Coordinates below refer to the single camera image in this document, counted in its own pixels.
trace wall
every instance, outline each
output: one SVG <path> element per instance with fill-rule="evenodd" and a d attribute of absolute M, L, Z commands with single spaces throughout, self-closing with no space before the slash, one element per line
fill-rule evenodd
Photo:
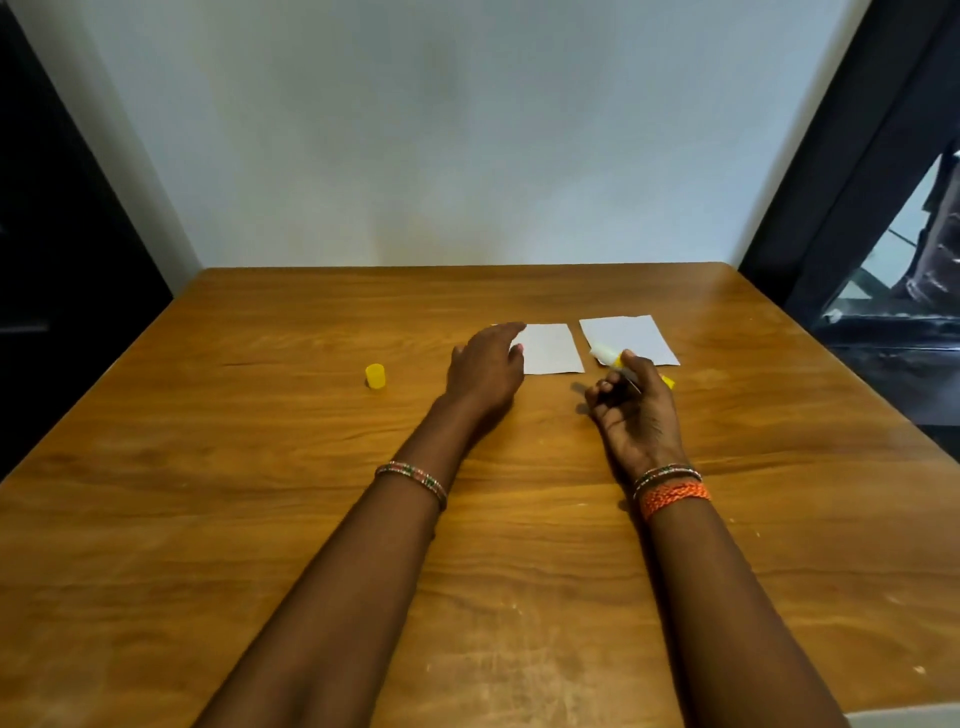
<path fill-rule="evenodd" d="M 869 0 L 12 0 L 175 290 L 726 260 Z"/>

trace yellow cap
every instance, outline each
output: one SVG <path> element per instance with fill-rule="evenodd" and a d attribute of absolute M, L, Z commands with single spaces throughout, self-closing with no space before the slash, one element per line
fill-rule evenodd
<path fill-rule="evenodd" d="M 367 367 L 367 384 L 371 389 L 383 389 L 387 386 L 387 372 L 383 364 L 371 364 Z"/>

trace paper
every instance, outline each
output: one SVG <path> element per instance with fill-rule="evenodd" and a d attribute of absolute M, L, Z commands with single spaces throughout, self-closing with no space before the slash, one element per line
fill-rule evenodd
<path fill-rule="evenodd" d="M 555 375 L 582 372 L 584 363 L 566 324 L 527 324 L 514 339 L 523 345 L 523 373 Z"/>
<path fill-rule="evenodd" d="M 654 364 L 679 366 L 680 361 L 660 334 L 653 316 L 611 316 L 606 319 L 581 319 L 580 327 L 590 348 L 610 347 L 618 352 L 629 349 Z"/>

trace forearm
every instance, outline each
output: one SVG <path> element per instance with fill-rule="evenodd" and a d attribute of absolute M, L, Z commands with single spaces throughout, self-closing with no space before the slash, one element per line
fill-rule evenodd
<path fill-rule="evenodd" d="M 475 425 L 438 400 L 395 455 L 456 474 Z M 366 725 L 416 589 L 440 508 L 403 475 L 374 480 L 314 557 L 198 726 Z"/>
<path fill-rule="evenodd" d="M 708 501 L 659 510 L 650 533 L 704 726 L 847 726 Z"/>

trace orange bracelet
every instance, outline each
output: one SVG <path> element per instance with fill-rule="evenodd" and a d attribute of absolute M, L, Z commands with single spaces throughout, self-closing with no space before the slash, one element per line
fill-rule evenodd
<path fill-rule="evenodd" d="M 710 500 L 710 493 L 703 483 L 696 480 L 663 483 L 663 485 L 651 488 L 640 497 L 640 515 L 648 522 L 650 517 L 661 508 L 666 508 L 671 503 L 676 503 L 686 497 L 701 497 Z"/>

